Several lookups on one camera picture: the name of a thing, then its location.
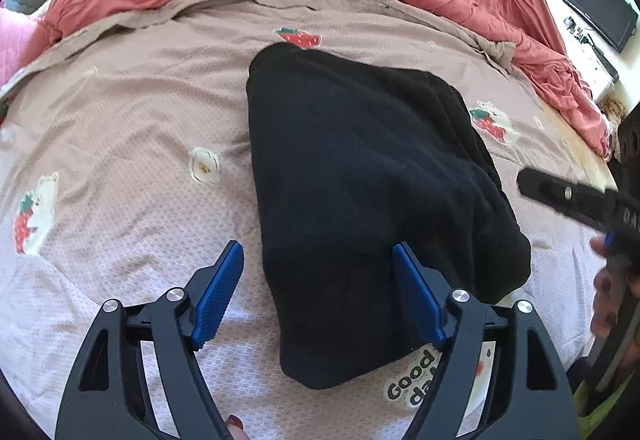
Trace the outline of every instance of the blue gripper pad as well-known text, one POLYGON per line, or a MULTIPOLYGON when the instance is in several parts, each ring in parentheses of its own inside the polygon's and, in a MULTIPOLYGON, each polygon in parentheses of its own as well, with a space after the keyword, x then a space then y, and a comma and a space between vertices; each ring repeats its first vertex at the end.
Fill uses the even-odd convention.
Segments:
POLYGON ((193 295, 189 291, 189 284, 200 271, 194 274, 194 277, 191 278, 191 281, 186 286, 187 292, 192 296, 192 301, 196 304, 194 326, 190 338, 191 343, 197 350, 202 348, 204 343, 212 340, 218 333, 222 317, 225 315, 226 307, 231 301, 231 296, 236 290, 236 285, 238 285, 238 280, 244 268, 242 246, 237 241, 229 242, 216 264, 209 268, 215 269, 216 267, 217 271, 213 279, 197 303, 193 301, 193 295))
POLYGON ((423 267, 404 242, 394 246, 392 264, 405 319, 421 340, 442 350, 456 330, 446 308, 449 284, 439 271, 423 267))

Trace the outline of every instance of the hand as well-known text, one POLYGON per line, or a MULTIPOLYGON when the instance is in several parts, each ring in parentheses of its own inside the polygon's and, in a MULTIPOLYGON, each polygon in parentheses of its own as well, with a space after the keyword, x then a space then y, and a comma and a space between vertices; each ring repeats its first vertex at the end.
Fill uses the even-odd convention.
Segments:
POLYGON ((226 426, 234 440, 249 440, 249 437, 242 430, 244 428, 242 421, 237 416, 230 415, 226 420, 226 426))
MULTIPOLYGON (((602 257, 609 255, 609 250, 604 245, 604 237, 594 237, 591 239, 591 248, 602 257)), ((628 277, 629 289, 635 297, 640 298, 640 277, 630 275, 628 277)), ((611 330, 618 322, 618 311, 620 310, 620 301, 613 301, 610 297, 613 279, 610 272, 603 268, 598 272, 593 280, 593 286, 596 289, 596 295, 593 298, 593 319, 591 319, 591 331, 599 338, 604 339, 609 336, 611 330)), ((625 357, 620 363, 620 368, 626 370, 640 360, 640 341, 638 336, 636 340, 629 346, 625 357)))

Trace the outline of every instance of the black fabric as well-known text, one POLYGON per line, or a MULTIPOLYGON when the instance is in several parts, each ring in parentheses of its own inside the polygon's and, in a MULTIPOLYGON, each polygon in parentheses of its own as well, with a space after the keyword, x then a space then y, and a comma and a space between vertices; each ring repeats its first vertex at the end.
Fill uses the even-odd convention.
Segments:
POLYGON ((249 74, 262 257, 287 375, 328 388, 420 345, 398 308, 400 241, 485 302, 527 280, 529 242, 442 79, 286 43, 249 74))

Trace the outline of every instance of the green fabric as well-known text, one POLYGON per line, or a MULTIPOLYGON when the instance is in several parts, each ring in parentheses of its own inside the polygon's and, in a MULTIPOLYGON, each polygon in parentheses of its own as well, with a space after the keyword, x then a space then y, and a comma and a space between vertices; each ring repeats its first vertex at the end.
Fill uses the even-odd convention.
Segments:
POLYGON ((584 412, 584 409, 587 406, 587 401, 589 399, 589 390, 587 385, 583 382, 575 391, 574 394, 574 403, 575 407, 578 410, 578 424, 580 425, 580 438, 581 440, 585 440, 589 437, 591 433, 600 425, 600 423, 607 417, 609 411, 611 411, 612 407, 616 404, 620 395, 623 391, 625 391, 626 385, 631 379, 631 375, 620 384, 619 388, 614 391, 609 398, 607 398, 602 404, 600 404, 596 409, 593 410, 587 416, 581 416, 584 412))

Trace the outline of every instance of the pink pillow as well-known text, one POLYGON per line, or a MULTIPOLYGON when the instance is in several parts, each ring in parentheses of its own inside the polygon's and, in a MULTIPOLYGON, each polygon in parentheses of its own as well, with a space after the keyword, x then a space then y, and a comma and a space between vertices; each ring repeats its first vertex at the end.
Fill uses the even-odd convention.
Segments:
POLYGON ((48 32, 40 20, 4 8, 0 2, 0 86, 48 47, 48 32))

